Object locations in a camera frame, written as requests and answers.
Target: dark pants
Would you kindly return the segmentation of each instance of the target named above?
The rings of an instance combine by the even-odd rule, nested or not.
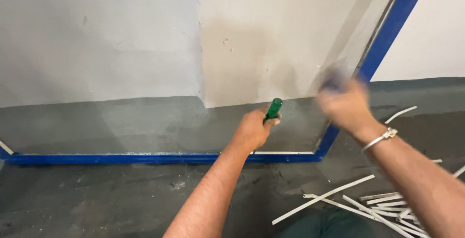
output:
[[[375,237],[361,216],[337,207],[313,210],[277,238],[368,238]]]

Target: silver bracelet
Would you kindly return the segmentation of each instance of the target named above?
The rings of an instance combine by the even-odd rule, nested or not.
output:
[[[367,146],[363,147],[362,148],[362,152],[366,151],[369,147],[375,145],[377,142],[381,141],[381,140],[385,140],[385,139],[388,139],[388,138],[393,138],[394,136],[396,136],[397,134],[397,130],[394,129],[394,128],[387,128],[387,132],[384,133],[382,136],[376,138],[373,142],[367,144]]]

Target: white rubber strip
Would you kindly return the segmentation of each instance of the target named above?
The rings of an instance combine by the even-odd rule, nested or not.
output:
[[[458,171],[454,172],[454,177],[459,177],[461,174],[463,174],[463,172],[465,172],[465,165],[460,168]]]
[[[399,195],[399,194],[400,194],[400,193],[398,193],[398,192],[390,192],[390,193],[375,194],[375,195],[369,195],[369,196],[360,197],[359,200],[365,201],[365,200],[371,200],[371,199],[378,199],[378,198],[390,197],[390,196]]]
[[[385,201],[391,201],[391,200],[397,200],[397,199],[402,199],[404,198],[402,195],[394,195],[394,196],[389,196],[389,197],[384,197],[380,199],[374,199],[374,200],[369,200],[366,202],[367,205],[372,205],[372,204],[378,204],[380,202],[385,202]]]
[[[0,141],[0,146],[5,150],[7,151],[7,153],[9,154],[14,154],[15,152],[13,152],[6,144],[4,144],[2,141]]]
[[[404,211],[405,208],[397,208],[397,207],[377,207],[372,206],[373,210],[380,210],[380,211]]]
[[[300,211],[302,209],[305,209],[306,207],[308,207],[310,205],[313,205],[314,203],[316,203],[317,201],[320,201],[323,198],[326,198],[326,197],[328,197],[328,196],[330,196],[332,194],[335,194],[335,193],[337,193],[339,191],[342,191],[342,190],[344,190],[346,188],[352,187],[354,185],[358,185],[359,183],[362,183],[364,181],[368,181],[368,180],[373,179],[373,178],[375,178],[375,175],[370,175],[370,176],[364,177],[362,179],[359,179],[357,181],[354,181],[354,182],[348,183],[346,185],[343,185],[341,187],[335,188],[334,190],[329,191],[329,192],[327,192],[327,193],[325,193],[325,194],[323,194],[321,196],[318,196],[318,198],[315,198],[315,199],[311,200],[310,202],[307,202],[307,203],[305,203],[303,205],[300,205],[299,207],[295,208],[294,210],[289,211],[288,213],[285,213],[284,215],[274,219],[271,223],[273,225],[275,225],[275,224],[279,223],[280,221],[282,221],[282,220],[288,218],[289,216],[293,215],[294,213],[296,213],[296,212],[298,212],[298,211]]]
[[[316,194],[304,194],[304,198],[318,198],[318,195],[316,195]],[[361,216],[365,216],[365,217],[367,217],[367,218],[370,218],[370,219],[372,219],[372,220],[377,221],[377,219],[376,219],[375,217],[373,217],[373,216],[367,214],[366,212],[359,211],[359,210],[357,210],[357,209],[353,209],[353,208],[351,208],[351,207],[349,207],[349,206],[342,205],[342,204],[340,204],[340,203],[336,203],[336,202],[334,202],[334,201],[331,201],[331,200],[328,200],[328,199],[325,199],[325,198],[321,199],[321,201],[322,201],[322,202],[325,202],[325,203],[328,203],[328,204],[330,204],[330,205],[338,206],[338,207],[340,207],[340,208],[342,208],[342,209],[351,211],[351,212],[353,212],[353,213],[356,213],[356,214],[359,214],[359,215],[361,215]]]
[[[314,154],[314,152],[251,152],[250,154]]]
[[[426,234],[426,231],[425,231],[425,230],[421,229],[420,227],[416,227],[415,225],[413,225],[413,224],[411,224],[411,223],[409,223],[409,222],[405,222],[405,221],[402,220],[402,219],[397,219],[397,221],[398,221],[399,223],[401,223],[401,224],[403,224],[403,225],[405,225],[405,226],[411,228],[411,229],[414,229],[414,230],[417,230],[417,231],[419,231],[419,232],[421,232],[421,233]]]
[[[400,202],[392,202],[392,203],[385,203],[385,204],[377,204],[379,207],[391,207],[391,206],[399,206],[399,205],[406,205],[406,201]]]
[[[389,217],[394,217],[394,218],[398,218],[398,217],[399,217],[399,214],[398,214],[398,213],[394,213],[394,212],[380,211],[380,210],[375,210],[375,209],[373,209],[372,211],[376,212],[376,213],[379,214],[379,215],[384,215],[384,216],[389,216]],[[407,215],[407,216],[405,216],[404,219],[409,219],[409,220],[418,221],[418,219],[417,219],[415,216],[413,216],[413,215]]]
[[[459,177],[463,172],[465,172],[465,165],[462,168],[458,169],[453,175],[455,178]],[[411,213],[411,208],[405,209],[405,211],[399,214],[399,219],[405,218],[409,213]]]
[[[398,112],[397,114],[393,115],[391,118],[387,119],[387,121],[384,122],[384,123],[385,123],[385,124],[388,124],[389,122],[391,122],[392,120],[394,120],[394,118],[396,118],[397,116],[400,116],[401,114],[404,114],[404,113],[406,113],[406,112],[408,112],[408,111],[411,111],[411,110],[413,110],[413,109],[416,109],[416,108],[417,108],[417,106],[413,106],[413,107],[407,108],[407,109],[405,109],[405,110],[403,110],[403,111],[400,111],[400,112]]]
[[[425,233],[421,233],[419,231],[412,230],[412,229],[410,229],[408,227],[405,227],[405,226],[397,224],[397,223],[393,223],[393,224],[397,225],[400,229],[403,229],[404,231],[407,231],[407,232],[409,232],[411,234],[418,235],[418,236],[423,237],[423,238],[431,238],[429,235],[427,235]]]
[[[318,198],[318,195],[315,195],[315,194],[304,194],[304,198]],[[358,214],[358,215],[361,215],[361,216],[363,216],[363,217],[367,217],[367,218],[369,218],[369,219],[371,219],[371,220],[375,220],[375,221],[378,221],[378,222],[381,222],[381,223],[382,223],[382,221],[376,219],[374,216],[372,216],[372,215],[370,215],[370,214],[368,214],[368,213],[366,213],[366,212],[359,211],[359,210],[357,210],[357,209],[353,209],[353,208],[351,208],[351,207],[349,207],[349,206],[342,205],[342,204],[340,204],[340,203],[336,203],[336,202],[334,202],[334,201],[331,201],[331,200],[328,200],[328,199],[325,199],[325,198],[324,198],[324,199],[321,199],[321,201],[322,201],[322,202],[325,202],[325,203],[328,203],[328,204],[330,204],[330,205],[337,206],[337,207],[342,208],[342,209],[344,209],[344,210],[351,211],[351,212],[356,213],[356,214]],[[413,226],[414,228],[409,229],[409,228],[407,228],[407,227],[405,227],[405,226],[402,226],[402,225],[400,225],[400,224],[397,224],[397,223],[392,223],[392,224],[394,224],[395,226],[399,227],[400,229],[403,229],[404,231],[409,232],[409,233],[411,233],[411,234],[414,234],[414,235],[417,235],[417,236],[420,236],[420,237],[423,237],[423,238],[430,238],[430,237],[426,234],[426,232],[425,232],[424,230],[422,230],[422,229],[416,227],[415,225],[410,224],[410,225]]]
[[[369,213],[371,216],[375,217],[377,220],[383,222],[384,224],[386,224],[387,226],[389,226],[390,228],[394,229],[395,231],[397,231],[398,233],[400,233],[402,236],[406,237],[406,238],[413,238],[412,235],[408,234],[406,231],[404,231],[403,229],[401,229],[397,224],[395,223],[392,223],[386,219],[384,219],[383,217],[381,217],[379,214],[377,214],[376,212],[374,212],[373,210],[370,210],[368,209],[367,207],[357,203],[356,201],[350,199],[349,197],[343,195],[342,196],[342,199],[346,200],[347,202],[351,203],[352,205],[355,205],[355,207],[359,208],[360,210],[362,211],[365,211],[367,213]]]
[[[411,208],[407,208],[405,209],[404,211],[402,211],[400,214],[399,214],[399,219],[403,219],[405,217],[407,217],[407,215],[411,213]]]

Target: concrete floor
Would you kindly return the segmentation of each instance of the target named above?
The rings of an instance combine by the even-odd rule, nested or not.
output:
[[[391,125],[421,152],[443,159],[441,166],[455,171],[465,164],[463,124],[465,112],[398,117]],[[0,171],[0,236],[161,237],[209,167],[5,165]],[[357,198],[393,190],[379,168],[344,133],[320,163],[246,164],[224,237],[272,237],[305,215],[303,210],[271,225],[276,217],[305,203],[302,193],[323,194],[370,174],[376,178],[341,193]],[[333,198],[340,201],[340,195]],[[380,223],[367,221],[379,238],[401,237]]]

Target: hand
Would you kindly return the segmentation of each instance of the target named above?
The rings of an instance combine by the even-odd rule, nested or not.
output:
[[[269,105],[265,105],[260,109],[246,113],[242,117],[242,121],[236,129],[230,144],[241,145],[244,151],[247,152],[251,152],[262,146],[270,135],[271,128],[279,124],[281,119],[281,114],[278,113],[277,118],[268,119],[263,124],[263,119],[269,107]]]
[[[351,134],[378,124],[368,109],[368,94],[360,82],[351,79],[346,92],[323,90],[318,93],[318,104],[331,122]]]

